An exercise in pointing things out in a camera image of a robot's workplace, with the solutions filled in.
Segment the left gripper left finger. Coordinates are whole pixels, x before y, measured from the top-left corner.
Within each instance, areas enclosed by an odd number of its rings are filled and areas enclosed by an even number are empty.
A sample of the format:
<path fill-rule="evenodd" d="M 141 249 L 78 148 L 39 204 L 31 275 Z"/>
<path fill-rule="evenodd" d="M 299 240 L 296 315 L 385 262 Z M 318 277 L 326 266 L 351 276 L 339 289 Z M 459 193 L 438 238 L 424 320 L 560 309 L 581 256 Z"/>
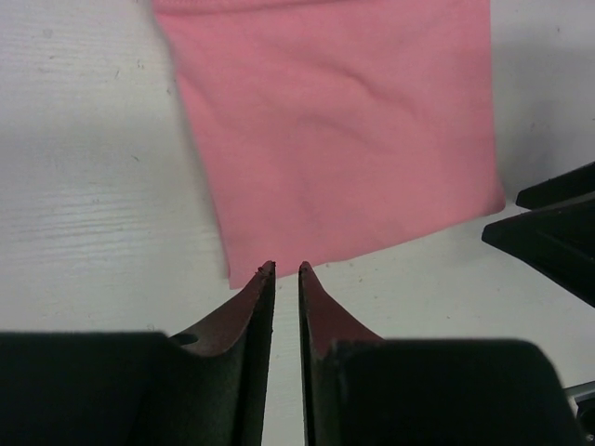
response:
<path fill-rule="evenodd" d="M 174 335 L 4 333 L 5 445 L 258 445 L 275 266 Z"/>

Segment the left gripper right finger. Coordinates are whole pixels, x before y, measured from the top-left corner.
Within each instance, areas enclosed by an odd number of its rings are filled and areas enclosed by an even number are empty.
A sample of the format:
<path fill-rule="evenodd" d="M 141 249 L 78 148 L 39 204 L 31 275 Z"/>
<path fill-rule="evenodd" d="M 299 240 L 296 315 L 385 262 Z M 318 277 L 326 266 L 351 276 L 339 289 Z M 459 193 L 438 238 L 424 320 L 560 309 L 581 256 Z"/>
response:
<path fill-rule="evenodd" d="M 298 273 L 309 445 L 582 445 L 558 375 L 517 339 L 385 339 Z"/>

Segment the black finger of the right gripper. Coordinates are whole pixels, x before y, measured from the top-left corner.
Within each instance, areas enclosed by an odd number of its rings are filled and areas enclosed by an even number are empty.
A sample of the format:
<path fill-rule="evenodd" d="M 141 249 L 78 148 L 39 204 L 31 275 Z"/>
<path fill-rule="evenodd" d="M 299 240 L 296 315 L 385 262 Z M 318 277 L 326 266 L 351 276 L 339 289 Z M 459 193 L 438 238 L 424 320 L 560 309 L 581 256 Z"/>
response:
<path fill-rule="evenodd" d="M 482 241 L 594 305 L 594 164 L 521 190 L 525 213 L 487 225 Z"/>

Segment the pink t shirt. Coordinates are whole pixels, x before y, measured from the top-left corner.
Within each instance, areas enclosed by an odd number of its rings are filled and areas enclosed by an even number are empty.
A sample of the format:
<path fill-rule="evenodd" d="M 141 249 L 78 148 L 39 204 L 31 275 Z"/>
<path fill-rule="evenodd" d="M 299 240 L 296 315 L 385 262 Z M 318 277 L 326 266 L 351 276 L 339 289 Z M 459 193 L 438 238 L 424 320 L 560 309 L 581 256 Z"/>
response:
<path fill-rule="evenodd" d="M 501 211 L 486 1 L 156 1 L 230 286 Z"/>

